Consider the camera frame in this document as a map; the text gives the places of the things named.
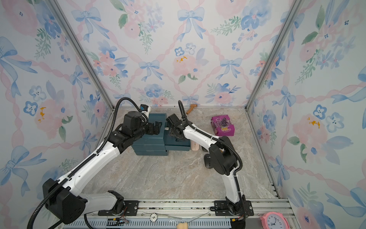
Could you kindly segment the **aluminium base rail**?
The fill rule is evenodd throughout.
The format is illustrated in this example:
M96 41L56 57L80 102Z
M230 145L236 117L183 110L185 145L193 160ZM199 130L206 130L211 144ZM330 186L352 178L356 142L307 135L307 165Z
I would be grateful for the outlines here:
M248 199L245 217L233 216L224 209L224 200L214 199L141 199L126 200L125 211L114 216L109 212L93 212L79 217L60 229L176 229L187 222L189 229L263 229L260 217L279 212L290 229L299 229L287 199Z

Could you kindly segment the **teal drawer cabinet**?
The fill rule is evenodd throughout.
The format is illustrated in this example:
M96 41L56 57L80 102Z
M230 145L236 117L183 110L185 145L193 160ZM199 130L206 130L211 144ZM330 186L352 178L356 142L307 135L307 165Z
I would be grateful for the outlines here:
M138 156L168 156L168 151L165 148L165 127L166 114L150 113L149 122L161 122L160 133L158 135L144 135L141 139L134 142L132 148Z

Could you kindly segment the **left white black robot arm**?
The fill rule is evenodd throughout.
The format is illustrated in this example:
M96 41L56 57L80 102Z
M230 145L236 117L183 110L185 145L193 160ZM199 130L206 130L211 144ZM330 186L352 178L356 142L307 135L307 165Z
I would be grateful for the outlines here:
M143 112L128 112L123 123L118 127L111 126L99 148L83 162L58 180L49 179L44 183L43 193L49 197L45 201L46 209L63 224L70 224L80 216L96 211L122 214L125 211L125 202L118 192L110 190L102 194L86 195L82 191L102 168L135 141L144 135L158 135L163 129L162 122L150 123L148 115Z

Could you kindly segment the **pink alarm clock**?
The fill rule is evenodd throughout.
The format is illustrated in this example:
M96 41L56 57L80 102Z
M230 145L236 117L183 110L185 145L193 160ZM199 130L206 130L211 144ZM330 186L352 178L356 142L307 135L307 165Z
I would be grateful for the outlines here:
M289 229L290 226L279 212L268 212L260 217L263 229Z

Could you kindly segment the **purple snack bag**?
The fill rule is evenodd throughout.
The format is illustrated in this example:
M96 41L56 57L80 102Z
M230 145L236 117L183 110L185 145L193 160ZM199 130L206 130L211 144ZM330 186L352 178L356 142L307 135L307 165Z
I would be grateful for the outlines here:
M235 134L235 126L227 114L212 117L211 126L216 136L234 136Z

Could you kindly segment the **beige knob at rail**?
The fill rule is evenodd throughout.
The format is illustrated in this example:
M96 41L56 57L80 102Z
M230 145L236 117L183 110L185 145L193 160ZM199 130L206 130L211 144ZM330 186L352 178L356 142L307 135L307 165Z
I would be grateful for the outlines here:
M188 226L188 223L187 222L184 222L184 223L178 223L176 225L176 228L177 229L189 229L189 226Z

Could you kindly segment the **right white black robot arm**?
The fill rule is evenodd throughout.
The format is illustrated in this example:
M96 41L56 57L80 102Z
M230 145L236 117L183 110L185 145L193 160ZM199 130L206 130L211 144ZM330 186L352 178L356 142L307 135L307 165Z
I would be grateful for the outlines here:
M168 118L167 126L172 136L191 140L208 151L209 167L222 176L226 188L227 210L233 215L244 215L244 198L237 179L243 163L230 139L212 135L187 120Z

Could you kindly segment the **pink computer mouse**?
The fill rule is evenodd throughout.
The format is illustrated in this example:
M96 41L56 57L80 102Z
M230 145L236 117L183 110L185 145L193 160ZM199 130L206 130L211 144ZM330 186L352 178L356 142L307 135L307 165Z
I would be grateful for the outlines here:
M200 149L200 145L191 140L191 150L198 151Z

